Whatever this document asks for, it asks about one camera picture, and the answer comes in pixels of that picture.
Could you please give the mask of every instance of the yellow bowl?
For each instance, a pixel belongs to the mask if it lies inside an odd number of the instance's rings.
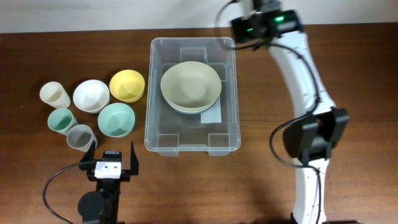
[[[144,77],[134,70],[118,72],[112,77],[109,84],[109,90],[111,90],[112,95],[126,103],[139,100],[144,93],[144,88]]]

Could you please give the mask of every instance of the gray container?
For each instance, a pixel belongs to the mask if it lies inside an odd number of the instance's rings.
[[[230,38],[221,38],[234,46]],[[202,123],[201,115],[181,114],[162,96],[162,75],[180,62],[203,62],[221,79],[221,122]],[[241,145],[235,52],[225,50],[217,38],[156,38],[150,45],[150,70],[145,126],[145,147],[161,156],[177,156],[181,151],[206,151],[210,156],[226,156]]]

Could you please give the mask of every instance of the green light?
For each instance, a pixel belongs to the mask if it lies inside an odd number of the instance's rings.
[[[284,19],[285,19],[284,16],[279,16],[279,17],[276,17],[276,18],[275,18],[275,21],[276,21],[276,22],[282,22]]]

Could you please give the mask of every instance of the white bowl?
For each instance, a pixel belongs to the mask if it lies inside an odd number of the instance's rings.
[[[172,108],[186,114],[197,114],[217,102],[221,80],[217,72],[205,63],[182,62],[164,73],[160,89]]]
[[[99,80],[87,80],[76,88],[73,102],[82,111],[99,113],[109,104],[109,88]]]

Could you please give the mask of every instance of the brown tabletop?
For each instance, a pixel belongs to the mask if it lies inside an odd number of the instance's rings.
[[[329,94],[351,121],[333,150],[325,182],[329,220],[396,223],[398,220],[398,24],[308,26],[311,53]],[[59,169],[83,153],[49,130],[54,110],[40,87],[60,82],[72,96],[84,80],[109,83],[133,69],[147,80],[150,42],[156,37],[209,37],[211,29],[124,30],[0,34],[0,223],[61,223],[44,207],[42,190]],[[242,145],[225,157],[183,152],[161,157],[144,146],[146,91],[131,107],[134,131],[125,138],[101,134],[97,114],[71,111],[98,137],[103,151],[124,153],[135,142],[139,176],[121,186],[119,220],[126,223],[239,223],[289,218],[294,170],[280,165],[267,141],[293,117],[280,70],[265,50],[237,53]],[[281,136],[278,152],[287,158]],[[84,172],[69,170],[50,184],[48,201],[75,223],[80,197],[95,189]]]

